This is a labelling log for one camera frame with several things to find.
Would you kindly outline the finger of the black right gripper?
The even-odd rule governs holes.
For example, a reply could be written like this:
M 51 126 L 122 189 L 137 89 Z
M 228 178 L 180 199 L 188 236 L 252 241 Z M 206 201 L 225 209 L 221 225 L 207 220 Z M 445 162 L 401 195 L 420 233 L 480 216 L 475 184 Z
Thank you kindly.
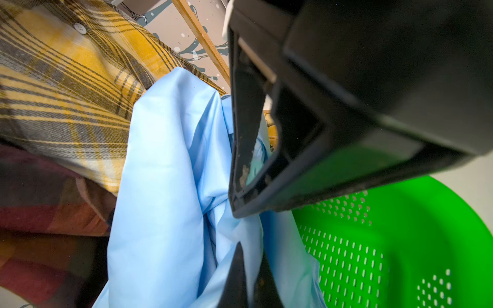
M 267 164 L 254 159 L 260 126 L 265 123 L 263 106 L 272 84 L 262 72 L 257 55 L 240 35 L 228 29 L 230 58 L 233 146 L 229 201 L 235 216 L 277 211 L 266 195 Z

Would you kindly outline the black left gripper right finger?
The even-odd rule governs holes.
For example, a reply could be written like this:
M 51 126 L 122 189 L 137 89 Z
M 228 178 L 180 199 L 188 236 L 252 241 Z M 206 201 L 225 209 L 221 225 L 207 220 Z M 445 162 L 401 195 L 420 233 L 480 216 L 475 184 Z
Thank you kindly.
M 254 285 L 254 308 L 283 308 L 276 284 L 270 269 L 267 255 L 264 253 Z

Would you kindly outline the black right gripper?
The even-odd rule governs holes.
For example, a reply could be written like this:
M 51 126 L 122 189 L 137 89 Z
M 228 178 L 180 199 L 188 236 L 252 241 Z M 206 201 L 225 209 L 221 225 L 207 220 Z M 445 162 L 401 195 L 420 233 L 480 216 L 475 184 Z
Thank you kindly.
M 227 16 L 279 81 L 276 212 L 492 150 L 491 1 L 231 1 Z

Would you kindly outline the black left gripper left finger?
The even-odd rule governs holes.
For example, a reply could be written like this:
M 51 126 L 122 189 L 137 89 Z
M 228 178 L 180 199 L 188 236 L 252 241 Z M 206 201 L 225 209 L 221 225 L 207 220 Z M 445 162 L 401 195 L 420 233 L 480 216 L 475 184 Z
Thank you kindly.
M 217 308 L 247 308 L 247 278 L 241 243 L 236 245 L 231 267 Z

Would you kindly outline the light blue long-sleeve shirt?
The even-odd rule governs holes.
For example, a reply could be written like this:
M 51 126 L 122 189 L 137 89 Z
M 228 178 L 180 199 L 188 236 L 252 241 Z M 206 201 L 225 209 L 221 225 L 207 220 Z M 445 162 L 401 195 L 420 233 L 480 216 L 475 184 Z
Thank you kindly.
M 137 101 L 96 307 L 217 307 L 237 247 L 248 306 L 262 264 L 283 306 L 325 306 L 292 213 L 232 215 L 233 132 L 231 98 L 182 68 Z

